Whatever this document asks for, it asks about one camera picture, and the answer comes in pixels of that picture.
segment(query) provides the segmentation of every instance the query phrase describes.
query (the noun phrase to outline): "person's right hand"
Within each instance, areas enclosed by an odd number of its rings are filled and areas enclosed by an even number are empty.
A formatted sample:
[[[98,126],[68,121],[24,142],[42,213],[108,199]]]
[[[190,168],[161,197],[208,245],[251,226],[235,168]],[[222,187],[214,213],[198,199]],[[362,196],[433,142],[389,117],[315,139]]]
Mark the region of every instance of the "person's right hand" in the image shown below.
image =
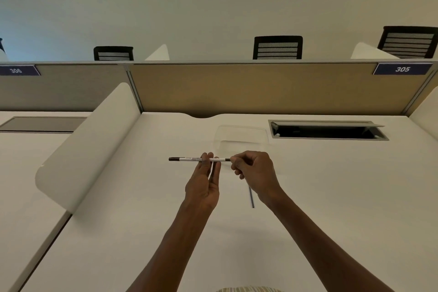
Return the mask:
[[[231,157],[231,163],[234,173],[247,181],[262,202],[284,193],[268,153],[245,151]]]

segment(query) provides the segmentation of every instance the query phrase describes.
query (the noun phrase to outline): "white desk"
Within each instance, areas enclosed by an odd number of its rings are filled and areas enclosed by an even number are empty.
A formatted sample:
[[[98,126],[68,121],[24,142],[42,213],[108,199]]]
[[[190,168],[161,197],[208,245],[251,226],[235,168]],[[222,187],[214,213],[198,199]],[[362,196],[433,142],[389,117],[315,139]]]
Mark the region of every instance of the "white desk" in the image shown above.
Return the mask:
[[[219,125],[268,119],[371,120],[389,141],[272,139],[283,189],[350,255],[396,291],[435,291],[438,142],[403,116],[144,113],[23,292],[124,291],[170,226],[194,164],[170,156],[213,149]],[[224,164],[219,204],[179,291],[267,285],[325,291],[281,223]]]
[[[0,112],[14,116],[88,116],[89,112]],[[0,291],[17,291],[67,219],[35,186],[38,167],[68,134],[0,133]]]

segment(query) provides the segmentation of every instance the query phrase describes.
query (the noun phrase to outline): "number sign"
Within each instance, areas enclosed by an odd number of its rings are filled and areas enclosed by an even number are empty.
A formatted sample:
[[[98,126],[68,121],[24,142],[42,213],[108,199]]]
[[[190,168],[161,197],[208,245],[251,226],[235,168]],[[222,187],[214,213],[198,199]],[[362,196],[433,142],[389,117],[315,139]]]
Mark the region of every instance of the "number sign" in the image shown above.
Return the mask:
[[[35,65],[0,65],[0,75],[3,76],[40,76]]]
[[[422,63],[380,63],[374,70],[374,75],[425,75],[430,67],[431,62]]]

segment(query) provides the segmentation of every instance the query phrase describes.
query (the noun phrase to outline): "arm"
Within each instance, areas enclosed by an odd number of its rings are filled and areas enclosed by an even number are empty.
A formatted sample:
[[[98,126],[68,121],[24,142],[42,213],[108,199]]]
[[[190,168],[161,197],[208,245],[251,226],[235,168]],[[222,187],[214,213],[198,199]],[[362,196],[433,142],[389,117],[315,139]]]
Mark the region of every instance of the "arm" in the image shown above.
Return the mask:
[[[267,153],[245,151],[231,168],[282,222],[328,292],[393,292],[331,240],[282,190]]]
[[[213,164],[213,154],[202,154],[186,185],[186,197],[171,227],[149,263],[127,292],[172,292],[178,289],[194,247],[204,230],[210,214],[219,200],[220,163]]]

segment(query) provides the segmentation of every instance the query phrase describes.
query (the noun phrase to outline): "brown partition panel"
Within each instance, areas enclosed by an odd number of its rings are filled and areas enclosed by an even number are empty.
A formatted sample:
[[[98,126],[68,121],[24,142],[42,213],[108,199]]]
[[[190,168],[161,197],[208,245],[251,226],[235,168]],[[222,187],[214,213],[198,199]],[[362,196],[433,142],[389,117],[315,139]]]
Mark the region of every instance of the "brown partition panel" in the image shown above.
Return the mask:
[[[412,112],[415,111],[417,107],[424,101],[424,99],[431,93],[432,90],[434,90],[436,87],[438,87],[438,72],[434,72],[432,78],[427,83],[427,85],[424,87],[424,89],[421,91],[421,93],[418,95],[416,100],[412,103],[412,105],[409,107],[408,111],[406,112],[406,115],[411,115]]]
[[[121,82],[123,65],[51,64],[41,76],[1,76],[0,111],[93,111]]]
[[[399,115],[428,74],[372,75],[375,62],[134,64],[144,111]]]

